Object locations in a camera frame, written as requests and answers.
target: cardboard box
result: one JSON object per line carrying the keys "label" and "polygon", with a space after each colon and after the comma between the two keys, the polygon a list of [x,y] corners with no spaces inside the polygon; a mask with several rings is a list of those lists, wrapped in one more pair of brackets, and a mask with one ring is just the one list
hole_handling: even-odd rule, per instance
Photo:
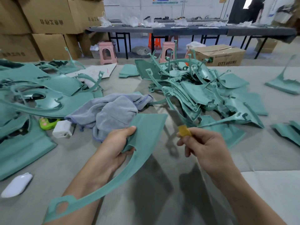
{"label": "cardboard box", "polygon": [[[261,45],[263,44],[264,39],[257,38],[257,41],[258,41],[258,43],[254,49],[254,51],[256,51],[256,52],[258,52],[258,50],[260,49]],[[275,49],[277,43],[278,43],[278,40],[268,38],[261,50],[261,53],[267,53],[267,54],[272,53],[273,50]]]}
{"label": "cardboard box", "polygon": [[102,0],[19,0],[35,34],[79,34],[100,26]]}
{"label": "cardboard box", "polygon": [[43,60],[31,34],[0,35],[0,58],[17,62]]}
{"label": "cardboard box", "polygon": [[68,52],[73,59],[81,57],[81,51],[77,42],[76,35],[70,34],[33,34],[33,38],[41,51],[44,60],[70,60]]}
{"label": "cardboard box", "polygon": [[245,50],[228,45],[214,45],[194,48],[197,60],[208,59],[207,66],[239,66]]}
{"label": "cardboard box", "polygon": [[108,34],[101,32],[93,32],[91,34],[81,33],[77,35],[77,41],[80,44],[81,51],[85,57],[93,57],[90,51],[92,45],[96,45],[101,41],[109,42]]}
{"label": "cardboard box", "polygon": [[17,0],[0,0],[0,34],[31,33]]}

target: table leg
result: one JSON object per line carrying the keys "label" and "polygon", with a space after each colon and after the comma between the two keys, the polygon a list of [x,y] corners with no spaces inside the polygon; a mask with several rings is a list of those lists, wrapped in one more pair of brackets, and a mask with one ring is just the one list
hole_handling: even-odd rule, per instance
{"label": "table leg", "polygon": [[215,45],[218,45],[219,38],[220,38],[220,35],[217,36],[217,40],[216,40]]}
{"label": "table leg", "polygon": [[234,36],[231,37],[230,44],[229,44],[230,46],[232,44],[233,38],[234,38]]}
{"label": "table leg", "polygon": [[247,36],[245,36],[245,38],[244,38],[244,41],[243,41],[243,43],[242,43],[242,45],[241,45],[241,49],[243,48],[243,46],[244,46],[244,44],[245,44],[246,38],[247,38]]}
{"label": "table leg", "polygon": [[116,37],[116,39],[117,39],[118,52],[120,52],[118,33],[115,33],[115,37]]}
{"label": "table leg", "polygon": [[126,34],[125,34],[125,33],[123,33],[123,35],[124,35],[124,44],[125,44],[125,53],[126,53],[126,59],[128,59]]}
{"label": "table leg", "polygon": [[258,55],[260,54],[260,52],[261,52],[263,46],[265,45],[265,43],[266,43],[266,41],[267,41],[267,39],[268,39],[268,37],[265,37],[265,40],[262,42],[262,45],[260,46],[260,49],[258,50],[258,52],[257,52],[257,54],[256,54],[256,56],[255,56],[254,59],[257,59]]}
{"label": "table leg", "polygon": [[129,51],[131,52],[131,41],[130,41],[130,33],[128,33],[128,38],[129,38]]}
{"label": "table leg", "polygon": [[250,44],[250,42],[251,42],[251,39],[252,39],[252,35],[249,37],[249,40],[248,40],[248,42],[247,42],[247,44],[246,44],[246,47],[245,47],[245,50],[247,50],[247,48],[248,48],[248,46],[249,46],[249,44]]}
{"label": "table leg", "polygon": [[203,42],[203,44],[206,43],[206,38],[207,38],[207,35],[205,35],[205,37],[204,37],[204,42]]}
{"label": "table leg", "polygon": [[154,47],[154,36],[153,36],[153,33],[151,33],[151,53],[153,54],[154,50],[155,50],[155,47]]}

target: white wall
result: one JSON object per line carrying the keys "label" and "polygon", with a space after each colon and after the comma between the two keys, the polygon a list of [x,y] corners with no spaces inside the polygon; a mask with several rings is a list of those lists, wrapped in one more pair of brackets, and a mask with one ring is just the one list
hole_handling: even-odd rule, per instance
{"label": "white wall", "polygon": [[[204,18],[227,18],[234,0],[227,0],[226,3],[219,3],[220,0],[186,0],[184,16],[192,18],[200,16]],[[153,4],[153,0],[104,0],[106,16],[109,19],[120,19],[121,13],[131,14],[143,18],[165,17],[176,18],[181,16],[182,0],[178,4]]]}
{"label": "white wall", "polygon": [[264,10],[262,11],[261,24],[271,24],[277,9],[283,5],[293,4],[295,0],[265,0]]}

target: dark gray table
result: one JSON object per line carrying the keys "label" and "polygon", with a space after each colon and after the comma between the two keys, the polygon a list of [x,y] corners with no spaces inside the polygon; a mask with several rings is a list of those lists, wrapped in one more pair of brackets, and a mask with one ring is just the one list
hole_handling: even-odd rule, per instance
{"label": "dark gray table", "polygon": [[[163,28],[144,28],[144,27],[123,27],[121,25],[109,26],[109,27],[90,27],[86,30],[87,33],[91,32],[108,32],[109,38],[111,39],[124,39],[125,42],[125,51],[126,58],[128,59],[127,53],[127,43],[126,43],[126,34],[130,33],[151,33],[151,48],[152,53],[154,51],[154,39],[155,38],[164,38],[165,41],[168,40],[168,36],[172,35],[192,35],[192,41],[194,39],[194,35],[202,35],[201,43],[205,44],[206,39],[216,39],[216,45],[218,44],[220,35],[232,36],[230,44],[232,44],[233,38],[235,36],[245,36],[244,41],[242,42],[241,49],[243,48],[247,36],[250,36],[245,50],[248,48],[250,41],[252,38],[264,38],[264,41],[255,56],[257,59],[258,55],[261,52],[264,44],[266,43],[268,38],[274,38],[281,40],[286,43],[291,43],[294,38],[297,36],[297,32],[294,28],[287,27],[238,27],[234,25],[219,27],[219,28],[198,28],[199,25],[190,25],[188,28],[171,28],[174,27],[174,24],[166,24]],[[110,32],[115,32],[116,37],[111,37]],[[123,34],[124,37],[118,37],[118,34]]]}

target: table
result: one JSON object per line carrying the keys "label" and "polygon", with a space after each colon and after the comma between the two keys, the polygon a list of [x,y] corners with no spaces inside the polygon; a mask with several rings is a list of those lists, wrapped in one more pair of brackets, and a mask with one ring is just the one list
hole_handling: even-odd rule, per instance
{"label": "table", "polygon": [[[213,67],[224,72],[228,67]],[[119,79],[122,66],[117,66],[109,79],[100,83],[103,94],[113,92],[148,93],[151,83],[140,77]],[[230,67],[233,73],[250,82],[249,91],[261,95],[269,116],[260,116],[266,126],[239,128],[247,132],[244,139],[231,149],[231,155],[241,171],[300,170],[300,148],[277,136],[270,128],[276,122],[300,120],[299,96],[293,96],[263,85],[275,78],[283,67]],[[299,68],[287,69],[287,77],[295,79]],[[156,100],[163,96],[152,93]],[[156,105],[142,113],[167,113],[166,107]],[[205,184],[193,157],[185,158],[184,148],[177,147],[177,127],[167,118],[161,138],[152,156],[124,185],[108,194],[103,201],[96,225],[215,225],[228,216],[217,201],[217,192],[205,177]],[[1,224],[41,224],[51,199],[61,196],[73,177],[99,146],[92,131],[79,128],[69,139],[54,139],[58,146],[0,182],[0,192],[17,175],[31,172],[34,178],[25,192],[10,199],[0,199]]]}
{"label": "table", "polygon": [[[171,28],[174,24],[166,24],[163,28],[144,28],[144,27],[123,27],[122,25],[109,26],[109,27],[90,27],[86,30],[87,33],[91,32],[108,32],[109,36],[111,32],[116,33],[152,33],[151,41],[151,53],[154,51],[154,39],[155,38],[164,38],[165,41],[168,40],[168,36],[171,35],[192,35],[192,41],[194,35],[202,35],[201,43],[205,44],[206,39],[216,39],[216,45],[218,44],[220,35],[232,36],[230,44],[235,36],[245,36],[244,41],[242,42],[241,49],[244,46],[244,43],[247,39],[247,36],[250,36],[245,50],[248,48],[252,38],[264,38],[264,41],[258,50],[254,59],[257,59],[260,54],[263,46],[265,45],[268,38],[278,39],[286,43],[291,43],[296,37],[297,32],[294,28],[287,27],[237,27],[233,25],[219,27],[219,28],[198,28],[199,25],[190,25],[189,28]],[[127,44],[125,42],[125,52],[126,58],[128,59],[127,54]]]}

